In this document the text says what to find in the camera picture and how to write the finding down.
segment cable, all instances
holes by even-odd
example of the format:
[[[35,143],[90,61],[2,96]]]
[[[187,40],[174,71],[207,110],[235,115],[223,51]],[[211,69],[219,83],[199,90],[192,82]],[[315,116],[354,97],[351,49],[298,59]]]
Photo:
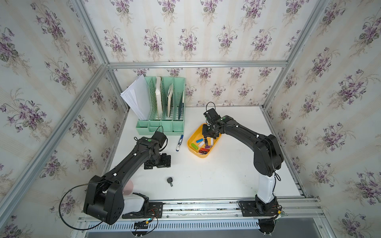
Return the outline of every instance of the cable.
[[[165,143],[165,146],[159,150],[159,152],[163,151],[165,149],[165,147],[168,145],[168,137],[165,139],[166,143]]]
[[[164,127],[163,127],[163,126],[159,126],[158,128],[156,128],[156,131],[157,131],[157,129],[159,129],[160,127],[163,129],[163,131],[159,131],[159,132],[164,132]]]
[[[61,204],[62,204],[62,201],[64,200],[66,194],[68,194],[71,190],[77,188],[77,187],[81,187],[81,186],[85,186],[85,185],[90,185],[90,184],[99,184],[99,183],[102,183],[103,181],[99,181],[99,182],[96,182],[96,183],[88,183],[88,184],[81,184],[81,185],[77,185],[73,188],[71,188],[69,191],[67,191],[63,196],[62,196],[62,199],[61,201],[59,202],[59,206],[58,206],[58,213],[59,213],[59,217],[61,218],[61,220],[63,221],[63,223],[65,223],[65,225],[67,225],[68,227],[70,227],[71,229],[74,229],[74,230],[90,230],[90,229],[93,229],[97,226],[99,226],[102,222],[98,223],[97,225],[93,226],[93,227],[90,227],[90,228],[86,228],[86,229],[78,229],[78,228],[75,228],[75,227],[72,227],[71,225],[69,225],[68,223],[66,223],[66,221],[63,219],[62,217],[62,214],[61,214]]]
[[[207,111],[208,110],[208,104],[209,103],[213,103],[213,105],[215,106],[215,110],[216,110],[216,105],[214,104],[214,102],[208,102],[207,105],[205,106],[205,110]]]

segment white book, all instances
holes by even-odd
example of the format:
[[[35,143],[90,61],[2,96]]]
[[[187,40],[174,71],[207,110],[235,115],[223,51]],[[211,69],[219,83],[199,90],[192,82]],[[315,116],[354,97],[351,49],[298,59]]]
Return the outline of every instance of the white book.
[[[156,103],[157,103],[157,117],[160,119],[162,117],[163,113],[163,106],[162,106],[162,93],[161,93],[161,77],[156,77]]]

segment purple flower pattern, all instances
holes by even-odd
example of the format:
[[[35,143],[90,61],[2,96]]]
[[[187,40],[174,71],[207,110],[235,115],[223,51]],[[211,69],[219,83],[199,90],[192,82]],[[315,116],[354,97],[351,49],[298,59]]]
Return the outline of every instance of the purple flower pattern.
[[[205,85],[207,82],[209,82],[212,74],[212,68],[197,68],[196,74],[199,75],[197,82],[200,84],[200,86]]]
[[[258,81],[260,83],[266,81],[272,71],[275,71],[276,67],[259,67],[259,77]]]
[[[97,169],[96,162],[91,158],[91,150],[84,150],[83,153],[77,155],[77,159],[75,162],[79,165],[80,171],[88,170],[93,171],[93,169]]]
[[[115,133],[119,132],[120,126],[121,126],[120,122],[116,121],[114,126],[113,126],[113,128],[115,129]]]
[[[133,0],[110,0],[110,3],[117,7],[117,15],[120,22],[123,22],[127,26],[132,22],[130,2],[133,2]]]
[[[180,2],[180,0],[157,0],[157,3],[162,7],[162,15],[164,17],[164,21],[168,21],[168,25],[174,23],[176,14],[174,12],[174,8],[176,7],[176,2]]]
[[[364,74],[364,71],[358,69],[355,75],[345,75],[345,79],[339,82],[341,90],[334,91],[328,98],[331,98],[331,102],[328,106],[338,109],[341,107],[344,109],[344,103],[348,105],[354,103],[356,99],[362,99],[362,96],[367,91],[366,86],[369,80],[374,83],[380,82],[380,79],[376,78],[377,74]]]
[[[126,52],[126,48],[124,48],[124,41],[118,35],[119,28],[113,28],[111,31],[103,30],[106,36],[103,38],[106,41],[106,46],[112,49],[111,56],[116,58],[119,62],[124,61],[124,57],[126,56],[124,52]]]
[[[302,8],[303,4],[308,2],[309,0],[287,0],[286,1],[287,9],[286,9],[286,13],[283,14],[283,17],[284,17],[283,21],[287,22],[285,26],[288,24],[291,24],[295,20],[299,9]]]
[[[210,91],[213,93],[213,99],[218,101],[221,98],[222,93],[226,90],[226,88],[220,83],[213,84],[213,87]]]
[[[343,127],[340,122],[335,126],[328,124],[328,127],[323,129],[325,135],[316,138],[318,142],[315,147],[317,147],[319,151],[325,151],[325,153],[327,153],[328,149],[333,152],[337,148],[341,150],[347,137],[356,139],[353,135],[353,131],[345,131]]]
[[[328,47],[326,47],[323,53],[319,53],[315,59],[312,60],[314,66],[309,68],[306,75],[306,82],[312,83],[316,82],[316,77],[319,76],[321,78],[323,73],[328,71],[328,68],[331,66],[332,58],[335,56],[339,56],[340,54],[337,50],[330,51]]]
[[[299,159],[299,157],[298,156],[296,156],[296,157],[292,157],[291,158],[291,161],[292,161],[292,166],[295,168],[295,171],[298,173],[298,174],[300,174],[300,171],[301,171],[301,169],[306,169],[305,167],[304,167],[304,164],[302,163],[302,162],[300,162],[300,159]]]
[[[57,153],[58,152],[55,150],[54,154],[50,156],[48,162],[42,168],[40,178],[45,178],[48,175],[49,177],[52,177],[51,180],[60,180],[62,174],[66,175],[67,167],[58,161],[56,156]]]
[[[4,67],[11,67],[16,75],[19,75],[19,66],[25,71],[25,73],[30,76],[29,69],[30,66],[27,64],[29,60],[22,59],[24,54],[20,54],[15,48],[16,46],[12,43],[12,38],[14,37],[13,32],[8,28],[4,28],[4,31],[0,40],[0,60],[6,62]]]
[[[306,95],[306,98],[304,99],[304,104],[302,105],[302,108],[300,109],[301,117],[307,117],[310,112],[312,111],[319,111],[319,105],[323,104],[319,100],[319,94],[316,93],[316,90],[312,92],[310,95]]]
[[[106,109],[105,101],[103,100],[102,90],[96,88],[93,90],[93,93],[90,96],[90,100],[93,102],[93,105],[96,104],[99,111],[104,111]]]
[[[355,53],[353,53],[352,56],[360,56],[362,53],[365,52],[365,48],[371,48],[371,43],[374,40],[377,40],[380,37],[381,32],[381,14],[379,14],[381,11],[381,8],[378,10],[378,12],[373,15],[372,17],[367,17],[364,20],[366,21],[364,25],[362,26],[362,29],[364,30],[363,33],[359,35],[359,38],[355,38],[354,44],[351,46],[350,49],[355,49]]]
[[[31,227],[25,226],[24,228],[19,228],[18,225],[14,223],[17,216],[11,216],[12,223],[7,223],[4,227],[3,238],[30,238],[33,234]]]
[[[308,129],[305,126],[300,129],[297,128],[295,134],[292,147],[297,148],[299,145],[308,145],[310,138],[307,136]]]
[[[365,220],[365,218],[366,215],[355,215],[350,210],[347,210],[344,214],[344,218],[340,219],[340,217],[338,217],[335,221],[340,227],[340,229],[336,230],[343,236],[349,235],[357,238],[371,238],[372,236],[369,233],[371,225],[362,221]]]
[[[256,24],[255,19],[261,17],[261,11],[264,8],[265,0],[244,0],[244,5],[241,10],[246,14],[241,18],[243,30],[250,30]]]
[[[256,35],[251,43],[251,45],[255,46],[255,48],[250,51],[250,57],[252,60],[258,60],[264,55],[264,51],[267,51],[272,40],[270,34],[274,30],[276,30],[276,28],[273,27],[270,27],[268,30],[259,30],[259,35]]]
[[[169,75],[171,77],[178,77],[180,70],[182,70],[182,68],[171,68],[171,69],[167,69],[167,72],[169,72]]]
[[[294,36],[292,36],[291,38],[288,39],[288,43],[287,43],[287,47],[288,49],[284,52],[283,54],[283,57],[284,58],[287,58],[288,55],[291,53],[291,50],[292,48],[294,47],[295,43],[296,43],[296,40],[298,39],[299,37],[299,33],[300,33],[300,30],[297,30],[296,31],[296,34]]]
[[[145,77],[149,69],[133,69],[132,71],[134,71],[137,76],[143,75]]]
[[[90,72],[95,73],[98,69],[98,64],[95,62],[95,56],[93,49],[85,42],[85,36],[81,37],[81,42],[77,42],[79,48],[79,57],[82,59],[82,63],[87,63]]]
[[[65,216],[68,215],[68,216],[71,216],[71,215],[74,215],[75,214],[75,210],[79,209],[80,208],[80,205],[79,205],[79,202],[76,201],[76,199],[74,199],[73,195],[71,195],[72,191],[70,191],[66,197],[63,199],[62,203],[61,203],[61,214],[62,216]],[[59,202],[61,201],[61,198],[57,199],[54,201],[54,204],[55,206],[59,206]],[[55,220],[59,220],[59,212],[58,212],[58,208],[56,208],[55,206],[49,208],[49,211],[50,213],[52,214],[55,214]]]
[[[284,120],[286,119],[291,119],[291,114],[292,114],[292,111],[291,111],[291,106],[289,103],[286,103],[286,105],[283,105],[282,106],[282,110],[279,114],[279,122],[278,123],[283,123]]]
[[[163,39],[159,36],[158,31],[160,31],[161,28],[154,27],[153,30],[145,29],[146,35],[144,36],[144,45],[148,46],[148,57],[152,57],[154,61],[160,60],[160,56],[162,54],[160,51],[163,51]]]
[[[102,154],[101,154],[101,157],[102,157],[102,159],[103,159],[103,162],[107,162],[107,161],[109,160],[110,152],[111,152],[111,148],[110,148],[110,147],[107,147],[107,145],[105,144],[105,145],[104,145],[103,152],[102,152]]]
[[[267,115],[269,116],[270,120],[274,119],[274,112],[272,106],[270,106],[270,108],[267,110]]]
[[[96,120],[95,127],[98,129],[98,134],[104,135],[106,138],[110,137],[110,131],[106,125],[106,118]]]
[[[238,98],[240,98],[242,101],[246,98],[249,92],[252,92],[252,91],[253,91],[253,86],[247,83],[243,83],[241,87],[238,89]]]
[[[345,0],[333,0],[328,4],[328,7],[325,8],[322,21],[319,23],[317,31],[320,31],[319,35],[324,35],[324,33],[328,32],[327,28],[330,26],[333,20],[336,19],[337,16],[342,16],[345,12]]]
[[[53,131],[53,128],[50,126],[51,120],[47,121],[44,119],[47,115],[41,111],[41,104],[36,104],[32,100],[19,98],[21,94],[20,88],[16,90],[14,95],[11,90],[10,98],[12,103],[4,103],[0,106],[2,112],[13,115],[7,117],[8,123],[6,125],[13,125],[17,133],[28,127],[30,137],[36,141],[41,141],[40,136],[48,138]]]
[[[222,0],[200,0],[201,5],[204,7],[202,15],[204,16],[204,21],[208,21],[208,25],[214,21],[218,2],[222,2]]]
[[[367,200],[369,205],[381,203],[381,172],[375,175],[365,170],[363,173],[357,172],[357,177],[360,181],[350,179],[345,182],[348,185],[345,192],[349,193],[349,197],[363,206],[363,200]]]
[[[197,89],[195,86],[192,86],[189,83],[186,84],[186,86],[185,86],[185,97],[187,98],[188,101],[193,99],[193,94],[196,91],[197,91]]]
[[[282,130],[278,130],[278,137],[279,137],[279,141],[285,145],[287,144],[287,131],[286,129],[282,129]]]
[[[110,104],[110,109],[114,110],[114,112],[116,112],[116,114],[119,114],[120,109],[118,106],[117,97],[115,97],[115,96],[109,97],[109,104]]]
[[[180,35],[179,37],[179,45],[183,47],[181,51],[181,57],[184,56],[186,61],[190,61],[194,52],[196,51],[197,37],[195,36],[195,31],[198,29],[197,27],[191,27],[190,30],[181,29],[181,32],[185,35]]]
[[[244,70],[245,69],[241,67],[229,69],[227,74],[229,74],[230,77],[227,79],[227,82],[230,84],[230,86],[235,85],[237,82],[239,82],[239,79],[242,78]]]
[[[50,71],[50,80],[53,80],[57,83],[61,83],[62,86],[64,86],[64,89],[68,91],[68,93],[73,93],[74,95],[76,95],[77,86],[75,85],[75,81],[72,80],[72,78],[69,75],[69,65],[67,63],[64,63],[60,59],[61,57],[58,58],[58,61],[55,61],[54,59],[50,59],[51,62],[45,61],[45,66]]]
[[[311,177],[312,181],[311,183],[315,186],[321,184],[329,184],[330,187],[333,187],[336,181],[333,174],[335,173],[335,169],[331,167],[331,163],[321,164],[318,162],[318,165],[316,167],[316,171],[312,172]]]
[[[78,115],[73,122],[73,125],[69,128],[69,132],[72,133],[72,136],[79,136],[79,140],[84,143],[85,141],[89,141],[90,138],[90,128],[86,128],[87,123],[84,120],[84,117]]]
[[[30,5],[33,10],[37,12],[36,20],[37,24],[41,25],[43,34],[51,34],[53,38],[53,44],[57,48],[57,51],[63,50],[65,54],[70,51],[68,44],[69,39],[66,39],[65,29],[61,25],[61,20],[52,12],[46,5],[41,2],[32,3]]]
[[[287,73],[285,84],[283,85],[283,93],[288,93],[292,86],[295,86],[299,77],[296,75],[296,70],[292,69],[290,73]]]
[[[249,105],[249,106],[259,105],[259,102],[255,99],[250,98],[249,101],[245,103],[245,105]]]
[[[221,33],[217,35],[219,41],[219,53],[223,53],[223,56],[229,54],[231,49],[231,44],[234,40],[238,38],[238,35],[235,33],[237,29],[232,30],[230,26],[222,27]]]

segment yellow plastic basket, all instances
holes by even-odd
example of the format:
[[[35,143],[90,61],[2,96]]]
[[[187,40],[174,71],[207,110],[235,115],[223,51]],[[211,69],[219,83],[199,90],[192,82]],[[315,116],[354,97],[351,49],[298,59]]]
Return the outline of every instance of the yellow plastic basket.
[[[199,151],[196,149],[194,149],[191,144],[195,144],[197,147],[199,143],[197,143],[196,141],[199,140],[199,139],[203,139],[204,136],[202,135],[202,126],[204,125],[202,124],[194,133],[193,135],[188,139],[188,142],[187,142],[187,146],[188,146],[188,149],[193,153],[195,154],[196,156],[200,157],[200,158],[205,158],[207,157],[211,152],[212,150],[214,149],[214,147],[216,146],[217,142],[219,141],[219,139],[221,138],[221,134],[219,135],[219,137],[217,137],[217,139],[213,139],[213,147],[210,149],[210,151],[206,154],[206,155],[201,155],[199,154]]]

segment white paper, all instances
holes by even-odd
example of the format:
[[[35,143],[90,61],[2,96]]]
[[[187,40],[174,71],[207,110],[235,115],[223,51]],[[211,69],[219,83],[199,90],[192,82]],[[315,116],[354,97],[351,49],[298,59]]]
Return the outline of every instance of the white paper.
[[[138,116],[139,120],[149,120],[151,113],[151,100],[148,83],[143,75],[137,79],[120,94],[123,100]]]

